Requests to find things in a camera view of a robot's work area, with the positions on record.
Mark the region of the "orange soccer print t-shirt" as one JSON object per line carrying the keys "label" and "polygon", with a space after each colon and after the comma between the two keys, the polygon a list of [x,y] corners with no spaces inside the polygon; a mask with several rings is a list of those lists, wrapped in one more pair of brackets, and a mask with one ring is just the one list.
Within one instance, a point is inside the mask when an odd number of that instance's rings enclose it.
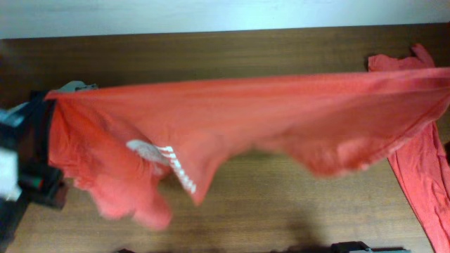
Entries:
{"label": "orange soccer print t-shirt", "polygon": [[229,158],[285,153],[318,176],[387,157],[449,106],[449,70],[315,74],[122,86],[46,96],[49,161],[100,214],[166,228],[158,183],[175,174],[201,203]]}

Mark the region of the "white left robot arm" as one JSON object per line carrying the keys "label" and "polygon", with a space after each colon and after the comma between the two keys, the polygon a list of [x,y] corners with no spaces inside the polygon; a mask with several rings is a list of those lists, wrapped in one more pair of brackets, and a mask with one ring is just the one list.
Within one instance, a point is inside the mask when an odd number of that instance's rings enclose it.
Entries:
{"label": "white left robot arm", "polygon": [[1,251],[5,252],[30,203],[62,209],[68,187],[49,163],[51,120],[56,106],[47,91],[1,109]]}

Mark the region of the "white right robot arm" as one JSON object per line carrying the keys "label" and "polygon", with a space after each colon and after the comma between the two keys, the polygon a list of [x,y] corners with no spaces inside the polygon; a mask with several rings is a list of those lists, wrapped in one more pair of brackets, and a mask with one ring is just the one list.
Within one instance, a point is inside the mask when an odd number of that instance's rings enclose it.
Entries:
{"label": "white right robot arm", "polygon": [[330,249],[332,253],[412,253],[402,247],[372,248],[362,241],[334,243]]}

